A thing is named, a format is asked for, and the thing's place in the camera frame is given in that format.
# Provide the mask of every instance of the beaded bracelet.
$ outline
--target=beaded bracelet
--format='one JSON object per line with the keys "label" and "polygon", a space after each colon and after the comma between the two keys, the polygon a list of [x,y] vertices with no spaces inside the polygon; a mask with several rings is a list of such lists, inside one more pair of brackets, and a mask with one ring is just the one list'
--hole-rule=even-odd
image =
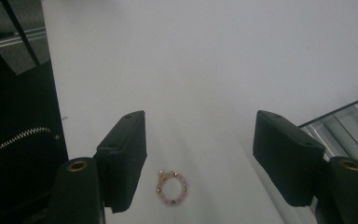
{"label": "beaded bracelet", "polygon": [[[164,187],[165,183],[167,182],[166,180],[168,180],[169,178],[175,178],[175,179],[179,180],[179,182],[181,183],[181,186],[182,186],[181,191],[182,192],[179,195],[179,197],[176,199],[167,198],[167,196],[163,192],[163,187]],[[158,184],[157,184],[157,188],[156,188],[156,193],[159,196],[159,198],[161,199],[161,201],[163,203],[167,204],[168,206],[179,205],[183,202],[183,200],[187,196],[187,180],[185,179],[184,176],[182,176],[181,174],[177,174],[174,171],[164,173],[164,171],[160,170],[160,171],[158,171]]]}

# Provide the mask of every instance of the white surface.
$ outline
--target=white surface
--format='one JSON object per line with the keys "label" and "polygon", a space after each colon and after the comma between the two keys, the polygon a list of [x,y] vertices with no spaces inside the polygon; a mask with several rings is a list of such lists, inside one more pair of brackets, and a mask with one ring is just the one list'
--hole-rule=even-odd
{"label": "white surface", "polygon": [[[108,223],[283,223],[279,212],[290,222],[251,164],[256,111],[300,124],[358,100],[358,1],[44,0],[43,9],[70,157],[92,156],[121,116],[146,112],[140,185]],[[186,176],[184,204],[158,201],[158,169]]]}

